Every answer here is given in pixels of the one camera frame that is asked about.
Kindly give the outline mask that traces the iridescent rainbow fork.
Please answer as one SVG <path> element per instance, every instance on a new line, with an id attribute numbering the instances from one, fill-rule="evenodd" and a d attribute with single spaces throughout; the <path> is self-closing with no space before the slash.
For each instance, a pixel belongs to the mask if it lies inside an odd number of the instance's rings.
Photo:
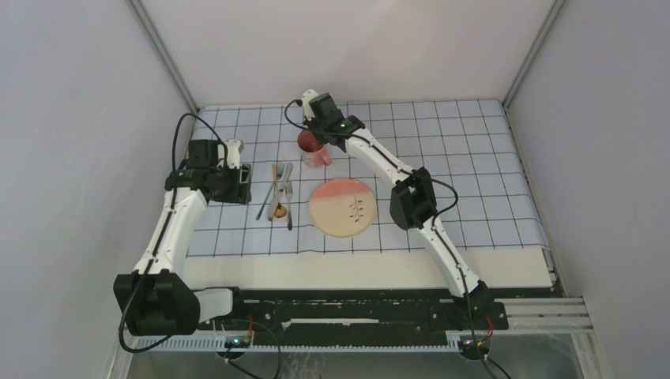
<path id="1" fill-rule="evenodd" d="M 270 186 L 267 194 L 265 195 L 265 199 L 262 202 L 262 205 L 255 217 L 256 221 L 259 221 L 263 215 L 263 212 L 265 210 L 265 207 L 268 203 L 270 195 L 273 193 L 275 186 L 278 183 L 278 180 L 281 178 L 283 172 L 284 172 L 285 164 L 284 163 L 274 163 L 273 164 L 273 184 Z"/>

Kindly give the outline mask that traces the pink patterned mug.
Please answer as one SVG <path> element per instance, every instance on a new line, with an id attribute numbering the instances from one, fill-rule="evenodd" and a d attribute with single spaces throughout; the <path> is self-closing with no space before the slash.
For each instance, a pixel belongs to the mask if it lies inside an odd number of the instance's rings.
<path id="1" fill-rule="evenodd" d="M 325 145 L 318 142 L 309 130 L 303 130 L 297 137 L 297 145 L 301 151 L 302 161 L 309 167 L 327 167 L 332 163 Z"/>

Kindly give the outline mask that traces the cream pink branch plate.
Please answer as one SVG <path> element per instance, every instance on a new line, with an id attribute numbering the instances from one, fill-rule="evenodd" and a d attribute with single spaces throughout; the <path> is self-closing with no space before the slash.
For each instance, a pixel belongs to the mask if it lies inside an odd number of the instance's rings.
<path id="1" fill-rule="evenodd" d="M 325 235 L 352 238 L 377 219 L 377 199 L 367 184 L 353 178 L 330 179 L 308 201 L 311 222 Z"/>

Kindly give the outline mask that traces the white checked tablecloth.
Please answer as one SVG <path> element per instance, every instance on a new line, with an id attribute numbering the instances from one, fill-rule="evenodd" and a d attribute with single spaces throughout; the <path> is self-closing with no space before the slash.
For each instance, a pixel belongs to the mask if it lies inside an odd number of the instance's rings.
<path id="1" fill-rule="evenodd" d="M 548 247 L 548 238 L 521 167 L 518 151 L 495 100 L 343 103 L 344 114 L 363 121 L 384 147 L 414 168 L 425 167 L 435 184 L 442 222 L 459 250 Z M 252 165 L 248 205 L 211 203 L 200 218 L 190 257 L 251 256 L 285 253 L 385 253 L 420 250 L 420 238 L 400 230 L 389 213 L 390 188 L 359 160 L 330 148 L 332 163 L 308 167 L 297 146 L 296 123 L 302 111 L 279 105 L 210 107 L 201 112 L 195 139 L 236 138 L 244 143 L 242 160 Z M 255 217 L 273 184 L 273 164 L 292 162 L 292 222 L 288 230 L 286 197 L 274 218 Z M 376 221 L 353 238 L 324 235 L 310 220 L 313 190 L 333 178 L 353 178 L 372 189 Z"/>

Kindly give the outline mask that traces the metal cutlery piece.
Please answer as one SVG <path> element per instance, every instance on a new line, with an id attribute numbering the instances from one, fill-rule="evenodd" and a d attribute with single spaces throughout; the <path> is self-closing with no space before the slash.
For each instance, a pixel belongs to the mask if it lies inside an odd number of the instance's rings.
<path id="1" fill-rule="evenodd" d="M 287 184 L 287 181 L 289 180 L 289 178 L 291 176 L 291 173 L 293 171 L 293 167 L 294 167 L 294 165 L 293 165 L 292 162 L 288 162 L 288 163 L 285 163 L 283 165 L 283 168 L 281 170 L 281 173 L 278 176 L 278 179 L 277 179 L 277 182 L 276 182 L 276 185 L 275 185 L 275 188 L 274 188 L 275 192 L 274 192 L 273 198 L 269 202 L 269 206 L 268 206 L 268 209 L 267 209 L 266 215 L 268 217 L 268 220 L 272 220 L 274 218 L 276 208 L 279 205 L 280 199 L 282 198 L 284 188 Z"/>

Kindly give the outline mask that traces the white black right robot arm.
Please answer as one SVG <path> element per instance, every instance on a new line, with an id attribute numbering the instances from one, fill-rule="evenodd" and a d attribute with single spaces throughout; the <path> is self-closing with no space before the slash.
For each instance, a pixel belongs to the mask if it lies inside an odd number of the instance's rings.
<path id="1" fill-rule="evenodd" d="M 376 139 L 354 115 L 344 116 L 328 93 L 305 91 L 297 103 L 303 108 L 302 125 L 318 142 L 339 148 L 359 160 L 390 187 L 390 215 L 402 230 L 423 238 L 448 291 L 457 306 L 457 320 L 466 328 L 478 328 L 487 320 L 495 298 L 488 285 L 468 266 L 447 234 L 438 210 L 434 185 L 456 190 L 431 177 L 424 168 L 413 168 Z"/>

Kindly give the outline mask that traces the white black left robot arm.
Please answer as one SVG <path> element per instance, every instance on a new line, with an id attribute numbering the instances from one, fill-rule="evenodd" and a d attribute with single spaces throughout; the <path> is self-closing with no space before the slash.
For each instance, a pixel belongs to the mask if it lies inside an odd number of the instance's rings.
<path id="1" fill-rule="evenodd" d="M 165 180 L 164 205 L 141 259 L 119 274 L 113 292 L 122 328 L 133 336 L 189 335 L 214 317 L 226 328 L 241 327 L 247 308 L 228 288 L 195 291 L 183 279 L 191 241 L 207 206 L 250 201 L 251 166 L 242 163 L 243 142 L 192 140 L 187 156 Z"/>

